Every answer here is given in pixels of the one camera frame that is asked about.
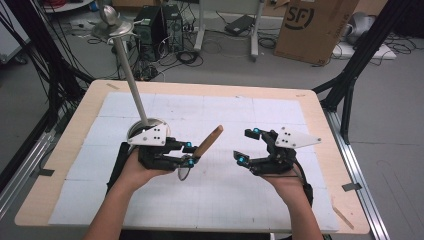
white mounting plate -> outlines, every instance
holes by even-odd
[[[168,125],[159,124],[128,139],[131,145],[164,146]]]
[[[321,143],[321,138],[282,127],[275,141],[275,146],[295,149],[318,143]]]

cardboard box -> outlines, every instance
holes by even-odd
[[[276,56],[324,65],[359,0],[291,0],[287,6]]]
[[[141,8],[144,5],[160,6],[160,0],[112,0],[112,5],[119,8]]]

metal pole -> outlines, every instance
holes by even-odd
[[[121,37],[114,38],[113,44],[115,45],[122,69],[124,69],[125,78],[127,79],[128,85],[130,86],[131,94],[133,95],[135,105],[137,106],[141,123],[143,126],[148,126],[146,113],[144,112],[143,104],[141,103],[140,94],[138,92],[137,85],[135,84],[134,76],[132,75]]]

gray floor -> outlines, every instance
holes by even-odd
[[[267,19],[262,27],[279,24],[279,19]],[[115,71],[110,46],[89,45],[86,38],[71,35],[67,38],[91,74],[100,78]],[[172,68],[153,81],[312,89],[337,76],[347,63],[332,60],[325,67],[312,67],[275,57],[272,50],[264,48],[260,48],[258,60],[252,62],[247,57],[250,40],[223,38],[217,33],[208,33],[205,39],[208,44],[201,52],[202,66]],[[423,40],[416,43],[424,46]],[[424,52],[416,50],[410,55],[400,54],[396,60],[383,61],[381,66],[369,64],[354,94],[350,140],[391,239],[424,238],[422,61]],[[0,70],[0,170],[44,113],[45,100],[31,64]],[[0,239],[80,239],[85,229],[26,228],[14,224],[14,216],[33,181],[28,181],[0,222]],[[333,235],[333,239],[372,236]]]

black metal frame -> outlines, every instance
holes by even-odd
[[[389,0],[371,29],[359,43],[357,50],[343,71],[332,80],[312,89],[317,94],[331,89],[328,95],[321,100],[322,108],[330,112],[336,112],[337,106],[344,98],[340,133],[346,144],[350,144],[349,122],[356,80],[383,44],[391,30],[415,1],[417,0]]]

